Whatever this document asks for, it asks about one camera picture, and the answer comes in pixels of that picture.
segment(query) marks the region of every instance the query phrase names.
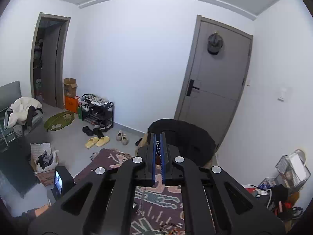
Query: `chair backrest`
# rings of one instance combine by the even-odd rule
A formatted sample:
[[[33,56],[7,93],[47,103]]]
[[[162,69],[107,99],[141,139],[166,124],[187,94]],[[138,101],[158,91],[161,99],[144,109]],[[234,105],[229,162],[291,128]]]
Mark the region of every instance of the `chair backrest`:
[[[19,81],[0,86],[0,112],[22,97]]]

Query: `green leaf-shaped mat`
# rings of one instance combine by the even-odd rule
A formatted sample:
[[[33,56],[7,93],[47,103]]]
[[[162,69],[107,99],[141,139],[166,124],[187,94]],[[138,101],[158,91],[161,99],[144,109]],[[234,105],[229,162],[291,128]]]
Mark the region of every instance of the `green leaf-shaped mat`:
[[[43,126],[46,130],[57,131],[71,124],[74,118],[73,112],[65,111],[50,117]]]

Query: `black shoe rack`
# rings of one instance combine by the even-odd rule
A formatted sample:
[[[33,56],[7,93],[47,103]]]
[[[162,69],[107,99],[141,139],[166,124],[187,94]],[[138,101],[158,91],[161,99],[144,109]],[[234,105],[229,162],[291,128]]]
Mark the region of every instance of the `black shoe rack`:
[[[114,126],[114,103],[109,102],[102,106],[92,104],[87,98],[84,102],[88,103],[89,110],[85,111],[80,105],[82,119],[95,125],[104,127],[102,131],[107,132]]]

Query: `hat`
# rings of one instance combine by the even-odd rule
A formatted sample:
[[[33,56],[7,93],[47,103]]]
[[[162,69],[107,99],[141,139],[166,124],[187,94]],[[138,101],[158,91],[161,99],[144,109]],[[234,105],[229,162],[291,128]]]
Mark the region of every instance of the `hat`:
[[[209,37],[208,52],[216,56],[224,45],[223,38],[218,33],[213,33]]]

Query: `yellow slipper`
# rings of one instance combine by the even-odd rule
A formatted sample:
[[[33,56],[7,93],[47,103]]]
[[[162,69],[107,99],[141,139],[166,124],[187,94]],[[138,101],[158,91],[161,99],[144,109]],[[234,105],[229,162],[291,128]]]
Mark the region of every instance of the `yellow slipper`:
[[[101,137],[101,139],[97,142],[97,147],[102,147],[103,145],[107,144],[110,141],[109,136]]]
[[[91,139],[89,139],[87,141],[87,143],[85,144],[85,147],[86,148],[91,148],[94,144],[96,144],[97,142],[99,141],[99,138],[98,137],[93,137]]]

